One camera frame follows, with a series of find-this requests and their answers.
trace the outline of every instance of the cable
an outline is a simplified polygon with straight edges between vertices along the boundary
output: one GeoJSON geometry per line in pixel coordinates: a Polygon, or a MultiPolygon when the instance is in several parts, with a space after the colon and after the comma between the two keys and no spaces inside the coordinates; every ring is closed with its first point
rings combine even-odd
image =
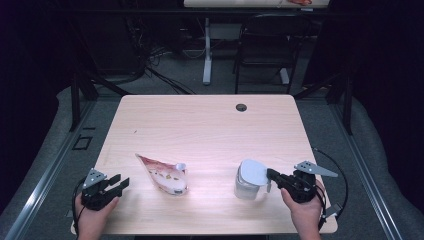
{"type": "Polygon", "coordinates": [[[78,238],[78,234],[79,234],[78,220],[79,220],[79,217],[81,216],[82,210],[84,210],[84,208],[81,210],[81,212],[77,216],[76,209],[75,209],[75,199],[77,198],[78,188],[81,184],[84,183],[85,179],[86,178],[84,177],[81,180],[79,180],[78,184],[75,186],[74,193],[72,195],[72,217],[74,219],[74,229],[75,229],[75,233],[77,235],[77,238],[78,238]]]}
{"type": "Polygon", "coordinates": [[[347,182],[347,178],[346,178],[346,174],[343,172],[343,170],[342,170],[342,168],[340,167],[340,165],[336,162],[336,160],[334,160],[332,157],[330,157],[328,154],[326,154],[326,153],[324,153],[323,151],[321,151],[321,150],[319,150],[318,148],[315,148],[315,147],[311,147],[312,148],[312,150],[313,151],[316,151],[316,152],[319,152],[319,153],[321,153],[322,155],[324,155],[325,157],[327,157],[328,159],[330,159],[336,166],[337,166],[337,168],[339,169],[339,171],[340,171],[340,173],[342,174],[342,176],[343,176],[343,179],[344,179],[344,182],[345,182],[345,187],[346,187],[346,192],[345,192],[345,199],[344,199],[344,201],[343,201],[343,204],[342,204],[342,206],[341,206],[341,209],[340,209],[340,211],[336,214],[336,220],[337,219],[339,219],[339,217],[342,215],[342,213],[343,213],[343,210],[345,209],[345,207],[346,207],[346,204],[347,204],[347,200],[348,200],[348,198],[349,198],[349,185],[348,185],[348,182],[347,182]]]}
{"type": "MultiPolygon", "coordinates": [[[[219,44],[225,42],[224,40],[219,40],[215,45],[211,46],[211,49],[214,49],[216,46],[218,46],[219,44]]],[[[206,48],[203,49],[199,49],[199,50],[183,50],[182,52],[184,53],[184,55],[190,59],[196,59],[199,58],[201,56],[203,56],[203,54],[205,53],[206,48]],[[194,51],[201,51],[200,54],[196,55],[196,56],[191,56],[190,54],[188,54],[188,52],[194,52],[194,51]]]]}
{"type": "Polygon", "coordinates": [[[108,82],[113,83],[115,85],[120,85],[120,84],[124,84],[124,83],[134,82],[135,80],[141,78],[143,75],[144,75],[144,69],[133,74],[129,78],[121,79],[121,80],[108,80],[108,82]]]}
{"type": "Polygon", "coordinates": [[[160,59],[163,55],[167,54],[165,47],[157,47],[150,52],[150,56],[146,59],[146,63],[151,66],[159,66],[160,59]]]}
{"type": "MultiPolygon", "coordinates": [[[[202,30],[203,37],[206,37],[205,31],[203,30],[203,26],[202,26],[202,24],[200,23],[199,18],[196,18],[196,20],[197,20],[197,23],[199,24],[200,30],[202,30]]],[[[202,50],[199,50],[199,51],[202,51],[202,52],[201,52],[200,54],[198,54],[197,56],[190,56],[190,55],[187,53],[188,51],[189,51],[189,50],[183,50],[182,52],[184,53],[184,55],[185,55],[186,57],[191,58],[191,59],[196,59],[196,58],[201,57],[201,56],[205,53],[205,51],[206,51],[206,47],[204,47],[202,50]]]]}
{"type": "Polygon", "coordinates": [[[153,70],[150,67],[146,66],[146,69],[149,70],[153,75],[155,75],[156,77],[158,77],[160,80],[162,80],[163,82],[169,84],[176,93],[183,93],[183,94],[196,94],[193,90],[191,90],[189,87],[187,87],[186,85],[184,85],[183,83],[174,80],[174,79],[170,79],[168,77],[163,76],[162,74],[158,73],[157,71],[153,70]]]}
{"type": "Polygon", "coordinates": [[[327,211],[326,210],[327,198],[325,197],[324,190],[322,188],[320,188],[319,186],[316,186],[316,188],[318,190],[320,190],[321,191],[321,194],[322,194],[322,195],[319,194],[318,191],[316,193],[319,201],[321,202],[321,206],[322,206],[321,219],[319,220],[319,223],[318,223],[318,230],[321,230],[322,226],[326,222],[326,217],[327,217],[327,212],[326,212],[327,211]]]}

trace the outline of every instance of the wooden table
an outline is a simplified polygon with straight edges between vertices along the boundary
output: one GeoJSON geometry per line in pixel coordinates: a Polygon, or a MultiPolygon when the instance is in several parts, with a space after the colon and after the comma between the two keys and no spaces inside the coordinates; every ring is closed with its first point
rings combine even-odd
{"type": "MultiPolygon", "coordinates": [[[[105,233],[295,233],[275,183],[270,193],[260,190],[254,201],[234,195],[237,168],[248,158],[285,174],[292,174],[296,163],[315,162],[291,96],[123,97],[95,166],[110,177],[130,177],[105,233]],[[238,111],[237,104],[245,104],[247,110],[238,111]],[[186,163],[188,192],[172,196],[156,188],[135,153],[186,163]]],[[[336,229],[330,217],[322,232],[336,229]]]]}

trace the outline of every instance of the dark curtain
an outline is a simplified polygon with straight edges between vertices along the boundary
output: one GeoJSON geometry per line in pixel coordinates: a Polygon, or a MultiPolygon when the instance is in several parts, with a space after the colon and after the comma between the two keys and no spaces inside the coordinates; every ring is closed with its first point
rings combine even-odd
{"type": "Polygon", "coordinates": [[[304,79],[314,84],[354,62],[354,97],[383,142],[389,172],[421,212],[424,182],[424,15],[418,0],[333,0],[331,10],[370,13],[366,21],[323,24],[304,79]]]}
{"type": "Polygon", "coordinates": [[[35,1],[2,1],[0,33],[1,213],[50,129],[72,64],[69,47],[35,1]]]}

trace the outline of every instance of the chair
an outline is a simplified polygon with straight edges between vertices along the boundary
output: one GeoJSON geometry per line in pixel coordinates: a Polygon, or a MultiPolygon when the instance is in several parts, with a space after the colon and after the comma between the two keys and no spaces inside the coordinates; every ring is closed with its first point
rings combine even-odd
{"type": "Polygon", "coordinates": [[[250,17],[240,29],[233,73],[238,93],[240,66],[290,68],[286,93],[290,93],[296,63],[304,38],[311,27],[309,19],[297,15],[259,14],[250,17]]]}

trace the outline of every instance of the human hand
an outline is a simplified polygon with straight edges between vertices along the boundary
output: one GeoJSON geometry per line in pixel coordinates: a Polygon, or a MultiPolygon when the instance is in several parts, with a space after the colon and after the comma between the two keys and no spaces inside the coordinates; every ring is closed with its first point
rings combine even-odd
{"type": "MultiPolygon", "coordinates": [[[[316,185],[325,192],[325,188],[320,181],[316,180],[316,185]]],[[[318,196],[315,196],[309,202],[297,203],[284,188],[281,188],[281,196],[283,197],[284,203],[290,209],[291,218],[299,233],[300,239],[321,239],[318,223],[321,217],[322,205],[318,196]]]]}
{"type": "Polygon", "coordinates": [[[94,240],[99,239],[106,225],[109,214],[115,209],[119,202],[119,197],[115,197],[108,205],[99,211],[93,211],[81,203],[81,193],[75,199],[75,210],[77,216],[81,213],[78,220],[78,239],[94,240]]]}

